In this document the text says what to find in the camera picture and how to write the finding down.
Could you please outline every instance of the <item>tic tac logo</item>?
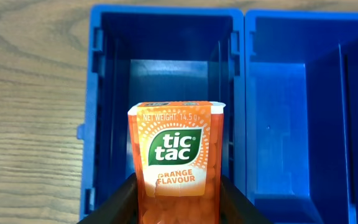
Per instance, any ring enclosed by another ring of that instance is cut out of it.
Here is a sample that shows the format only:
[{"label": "tic tac logo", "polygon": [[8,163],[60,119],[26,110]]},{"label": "tic tac logo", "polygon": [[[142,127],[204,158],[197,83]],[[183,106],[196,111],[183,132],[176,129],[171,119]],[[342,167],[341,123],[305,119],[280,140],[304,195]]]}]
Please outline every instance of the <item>tic tac logo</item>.
[{"label": "tic tac logo", "polygon": [[183,165],[192,162],[198,155],[202,133],[202,128],[161,131],[150,145],[149,166]]}]

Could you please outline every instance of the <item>wooden table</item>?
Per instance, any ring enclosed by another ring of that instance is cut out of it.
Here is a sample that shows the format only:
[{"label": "wooden table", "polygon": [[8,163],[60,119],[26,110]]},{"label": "wooden table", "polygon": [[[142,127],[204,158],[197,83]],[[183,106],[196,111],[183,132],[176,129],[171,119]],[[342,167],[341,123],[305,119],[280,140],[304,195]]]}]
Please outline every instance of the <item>wooden table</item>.
[{"label": "wooden table", "polygon": [[[97,0],[0,0],[0,223],[76,223],[88,18]],[[356,0],[124,4],[358,11]]]}]

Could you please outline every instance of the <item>product label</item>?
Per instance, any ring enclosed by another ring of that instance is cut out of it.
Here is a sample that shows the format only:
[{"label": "product label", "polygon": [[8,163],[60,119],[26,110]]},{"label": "product label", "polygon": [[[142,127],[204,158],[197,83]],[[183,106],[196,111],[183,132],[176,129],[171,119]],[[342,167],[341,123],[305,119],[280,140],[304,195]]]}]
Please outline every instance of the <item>product label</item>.
[{"label": "product label", "polygon": [[142,103],[137,125],[146,194],[203,195],[211,103]]}]

